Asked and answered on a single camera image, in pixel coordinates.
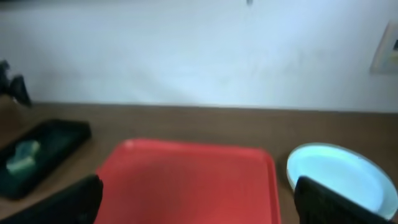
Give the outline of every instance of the white switch plate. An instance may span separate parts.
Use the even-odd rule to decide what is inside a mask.
[[[398,75],[398,22],[390,22],[373,58],[372,73]]]

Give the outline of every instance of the white plate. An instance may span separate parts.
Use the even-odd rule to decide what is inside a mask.
[[[340,146],[304,144],[287,161],[287,177],[294,189],[307,176],[369,211],[390,220],[398,209],[397,190],[380,167]]]

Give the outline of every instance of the green object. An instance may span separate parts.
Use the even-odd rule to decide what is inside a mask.
[[[20,174],[23,170],[36,165],[35,156],[40,151],[37,141],[24,141],[16,146],[16,153],[7,161],[7,170],[10,174]]]

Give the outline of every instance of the wooden table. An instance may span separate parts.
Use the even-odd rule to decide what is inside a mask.
[[[267,150],[277,164],[284,224],[299,223],[285,180],[285,161],[300,144],[329,142],[352,149],[382,167],[398,185],[396,114],[100,105],[36,105],[28,110],[10,104],[0,107],[0,144],[49,118],[87,120],[93,138],[25,199],[0,199],[0,218],[94,173],[117,143],[131,138],[234,144]]]

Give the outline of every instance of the wall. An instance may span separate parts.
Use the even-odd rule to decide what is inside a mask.
[[[3,4],[0,56],[37,101],[398,112],[369,67],[396,0]]]

